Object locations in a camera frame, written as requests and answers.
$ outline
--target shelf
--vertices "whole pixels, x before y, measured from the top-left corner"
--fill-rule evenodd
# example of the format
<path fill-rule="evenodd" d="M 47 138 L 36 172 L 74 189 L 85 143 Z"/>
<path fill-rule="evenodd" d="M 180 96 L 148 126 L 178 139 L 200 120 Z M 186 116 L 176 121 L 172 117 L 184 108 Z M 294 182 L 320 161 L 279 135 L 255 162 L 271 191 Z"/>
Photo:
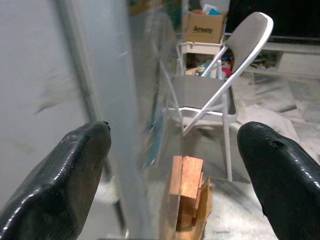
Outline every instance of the shelf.
<path fill-rule="evenodd" d="M 267 42 L 263 50 L 320 55 L 320 46 L 317 45 Z"/>
<path fill-rule="evenodd" d="M 294 77 L 294 78 L 304 78 L 304 79 L 319 79 L 318 75 L 289 73 L 289 72 L 282 72 L 282 71 L 277 71 L 277 70 L 260 70 L 260 69 L 256 69 L 253 67 L 248 67 L 245 70 L 245 72 L 254 73 L 254 74 L 278 75 L 278 76 L 287 76 L 287 77 Z"/>
<path fill-rule="evenodd" d="M 187 41 L 181 44 L 181 51 L 183 54 L 209 54 L 216 55 L 219 53 L 222 44 L 206 43 L 206 42 L 191 42 Z"/>

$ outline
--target clutter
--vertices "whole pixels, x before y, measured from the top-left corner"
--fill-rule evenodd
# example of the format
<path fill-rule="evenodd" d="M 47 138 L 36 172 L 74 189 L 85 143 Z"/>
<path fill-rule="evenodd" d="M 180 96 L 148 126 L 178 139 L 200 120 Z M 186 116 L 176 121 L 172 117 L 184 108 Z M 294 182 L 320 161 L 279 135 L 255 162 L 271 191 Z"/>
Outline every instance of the clutter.
<path fill-rule="evenodd" d="M 229 78 L 232 75 L 232 71 L 229 67 L 222 67 L 222 72 L 225 73 L 225 76 Z"/>
<path fill-rule="evenodd" d="M 187 71 L 185 71 L 186 75 L 192 75 L 192 76 L 201 76 L 201 74 L 205 71 L 205 67 L 194 67 Z"/>
<path fill-rule="evenodd" d="M 273 51 L 261 51 L 255 60 L 250 64 L 250 67 L 258 70 L 267 70 L 275 67 L 277 62 L 277 53 Z"/>
<path fill-rule="evenodd" d="M 218 12 L 217 7 L 216 6 L 212 6 L 210 4 L 205 4 L 204 5 L 203 12 L 205 14 L 208 14 L 208 15 L 221 15 L 221 13 Z"/>

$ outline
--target marble floor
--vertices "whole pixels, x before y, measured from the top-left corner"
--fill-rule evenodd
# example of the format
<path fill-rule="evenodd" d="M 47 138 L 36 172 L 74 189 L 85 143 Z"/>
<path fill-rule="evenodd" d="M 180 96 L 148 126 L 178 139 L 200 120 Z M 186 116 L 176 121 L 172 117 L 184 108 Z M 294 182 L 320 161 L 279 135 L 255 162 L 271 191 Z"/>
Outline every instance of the marble floor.
<path fill-rule="evenodd" d="M 240 124 L 259 121 L 320 160 L 320 79 L 244 73 L 233 85 Z"/>
<path fill-rule="evenodd" d="M 238 110 L 233 128 L 250 121 L 265 123 L 298 142 L 319 163 L 319 79 L 244 73 L 232 88 Z M 212 213 L 205 240 L 277 239 L 251 184 L 215 178 L 211 181 Z"/>

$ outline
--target chair leg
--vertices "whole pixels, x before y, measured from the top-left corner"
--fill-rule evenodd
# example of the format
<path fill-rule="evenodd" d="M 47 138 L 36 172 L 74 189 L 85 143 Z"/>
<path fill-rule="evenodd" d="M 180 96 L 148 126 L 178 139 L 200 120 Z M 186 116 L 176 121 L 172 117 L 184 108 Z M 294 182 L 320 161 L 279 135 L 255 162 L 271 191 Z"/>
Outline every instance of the chair leg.
<path fill-rule="evenodd" d="M 226 163 L 226 174 L 227 180 L 232 182 L 232 167 L 231 167 L 231 148 L 230 148 L 230 133 L 229 133 L 229 119 L 228 119 L 228 102 L 227 94 L 224 93 L 222 96 L 222 123 L 224 132 L 224 146 L 225 146 L 225 163 Z"/>

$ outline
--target wooden block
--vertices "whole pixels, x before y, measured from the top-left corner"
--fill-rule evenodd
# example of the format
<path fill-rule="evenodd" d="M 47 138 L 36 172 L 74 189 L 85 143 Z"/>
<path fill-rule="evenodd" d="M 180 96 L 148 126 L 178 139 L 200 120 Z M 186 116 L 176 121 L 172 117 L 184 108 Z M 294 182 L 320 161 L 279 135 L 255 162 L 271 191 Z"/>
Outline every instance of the wooden block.
<path fill-rule="evenodd" d="M 200 193 L 201 193 L 201 186 L 202 186 L 202 178 L 204 176 L 204 173 L 201 172 L 200 180 L 199 180 L 199 185 L 198 185 L 198 192 L 196 194 L 196 200 L 195 200 L 195 209 L 198 209 L 199 207 L 199 201 L 200 201 Z"/>
<path fill-rule="evenodd" d="M 209 201 L 210 177 L 204 182 L 201 187 L 201 195 L 199 201 L 199 209 L 195 224 L 194 240 L 200 240 L 207 223 L 207 204 Z"/>
<path fill-rule="evenodd" d="M 198 216 L 193 226 L 177 230 L 175 240 L 201 240 L 207 223 L 207 217 L 212 209 L 212 193 L 210 178 L 201 186 Z"/>
<path fill-rule="evenodd" d="M 188 228 L 191 226 L 192 226 L 192 216 L 190 216 L 189 214 L 180 212 L 177 219 L 178 229 Z"/>
<path fill-rule="evenodd" d="M 182 167 L 183 158 L 182 156 L 174 156 L 171 172 L 171 182 L 169 193 L 172 195 L 178 195 L 180 193 L 182 184 Z"/>
<path fill-rule="evenodd" d="M 182 162 L 181 196 L 197 199 L 199 181 L 204 161 L 185 156 Z"/>
<path fill-rule="evenodd" d="M 195 209 L 195 200 L 190 197 L 181 196 L 179 205 L 179 214 L 180 213 L 190 215 L 192 218 L 194 218 L 194 215 L 197 215 L 197 210 Z"/>

